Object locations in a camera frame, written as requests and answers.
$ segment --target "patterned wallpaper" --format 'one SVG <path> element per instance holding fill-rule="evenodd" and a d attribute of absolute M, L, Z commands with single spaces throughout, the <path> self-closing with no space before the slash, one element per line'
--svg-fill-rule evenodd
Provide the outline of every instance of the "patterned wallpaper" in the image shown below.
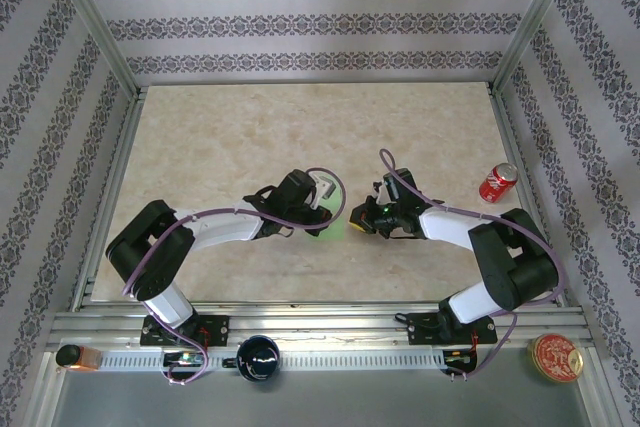
<path fill-rule="evenodd" d="M 141 85 L 491 80 L 531 0 L 95 0 Z"/>
<path fill-rule="evenodd" d="M 640 425 L 638 1 L 554 0 L 503 97 L 625 425 Z"/>
<path fill-rule="evenodd" d="M 69 307 L 128 101 L 70 0 L 0 0 L 0 426 Z"/>

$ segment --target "coca-cola can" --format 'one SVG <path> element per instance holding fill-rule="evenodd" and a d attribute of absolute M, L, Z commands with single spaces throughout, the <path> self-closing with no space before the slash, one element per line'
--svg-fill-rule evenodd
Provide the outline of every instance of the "coca-cola can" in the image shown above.
<path fill-rule="evenodd" d="M 491 169 L 478 191 L 482 200 L 493 204 L 504 197 L 516 185 L 516 182 L 518 182 L 516 166 L 507 163 L 498 164 Z"/>

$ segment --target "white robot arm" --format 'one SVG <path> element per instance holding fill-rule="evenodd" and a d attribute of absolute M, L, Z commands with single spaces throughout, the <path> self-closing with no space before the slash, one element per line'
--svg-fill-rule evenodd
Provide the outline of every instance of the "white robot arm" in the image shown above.
<path fill-rule="evenodd" d="M 409 170 L 396 173 L 415 188 Z M 503 224 L 449 212 L 441 204 L 444 210 L 433 208 L 387 174 L 350 218 L 358 230 L 385 239 L 398 238 L 392 232 L 402 229 L 411 238 L 441 240 L 475 254 L 483 280 L 439 303 L 434 343 L 451 341 L 457 331 L 473 331 L 476 322 L 486 325 L 487 316 L 512 311 L 557 285 L 556 267 L 537 243 Z M 541 237 L 524 210 L 501 217 Z"/>
<path fill-rule="evenodd" d="M 202 318 L 205 316 L 198 315 L 173 281 L 185 257 L 224 242 L 256 240 L 279 233 L 282 225 L 268 220 L 269 216 L 299 226 L 326 224 L 332 213 L 319 202 L 335 190 L 335 184 L 316 171 L 294 170 L 278 187 L 265 187 L 245 196 L 231 208 L 215 209 L 222 211 L 217 215 L 199 217 L 195 210 L 174 210 L 164 201 L 156 200 L 109 244 L 106 255 L 122 279 L 131 284 L 133 298 L 172 329 L 197 338 L 198 332 L 207 330 Z M 152 248 L 152 239 L 159 239 L 170 226 L 178 223 L 181 225 L 158 246 L 142 272 L 136 272 Z M 317 236 L 323 228 L 305 230 Z"/>

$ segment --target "table surface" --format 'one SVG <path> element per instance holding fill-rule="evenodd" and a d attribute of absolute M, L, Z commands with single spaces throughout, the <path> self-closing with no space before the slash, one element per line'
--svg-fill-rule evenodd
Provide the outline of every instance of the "table surface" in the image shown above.
<path fill-rule="evenodd" d="M 440 300 L 480 280 L 470 251 L 443 242 L 389 240 L 348 226 L 351 210 L 385 173 L 390 149 L 418 187 L 450 205 L 488 213 L 478 186 L 506 161 L 482 83 L 151 87 L 108 240 L 151 200 L 173 208 L 228 207 L 294 168 L 323 166 L 345 182 L 343 218 L 304 232 L 231 242 L 191 254 L 176 281 L 201 301 Z M 106 259 L 92 300 L 119 301 Z"/>

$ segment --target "metal mounting plate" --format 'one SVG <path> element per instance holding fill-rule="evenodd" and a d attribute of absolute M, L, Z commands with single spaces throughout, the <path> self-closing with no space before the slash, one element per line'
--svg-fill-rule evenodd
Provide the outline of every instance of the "metal mounting plate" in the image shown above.
<path fill-rule="evenodd" d="M 433 312 L 418 312 L 404 314 L 407 321 L 409 345 L 465 345 L 471 344 L 471 336 L 478 336 L 478 344 L 495 344 L 498 342 L 496 327 L 491 317 L 482 317 L 473 324 L 464 326 L 457 331 L 453 340 L 445 340 L 438 334 L 438 314 Z"/>
<path fill-rule="evenodd" d="M 207 331 L 199 332 L 195 340 L 200 345 L 207 345 L 208 347 L 226 347 L 228 332 L 229 332 L 229 317 L 226 315 L 201 315 L 201 326 Z M 176 347 L 185 346 L 190 347 L 188 344 L 180 341 L 175 343 L 166 335 L 162 335 L 164 329 L 158 324 L 158 322 L 150 315 L 144 318 L 142 323 L 142 332 L 140 334 L 140 346 L 141 347 Z"/>
<path fill-rule="evenodd" d="M 157 372 L 163 366 L 162 351 L 119 350 L 104 352 L 101 372 Z M 222 360 L 233 357 L 229 349 L 209 351 L 207 370 L 226 372 Z M 355 350 L 287 352 L 282 356 L 280 369 L 285 372 L 329 372 L 362 370 L 431 370 L 446 368 L 444 354 L 439 349 L 414 350 Z M 190 372 L 192 367 L 179 367 L 176 372 Z"/>

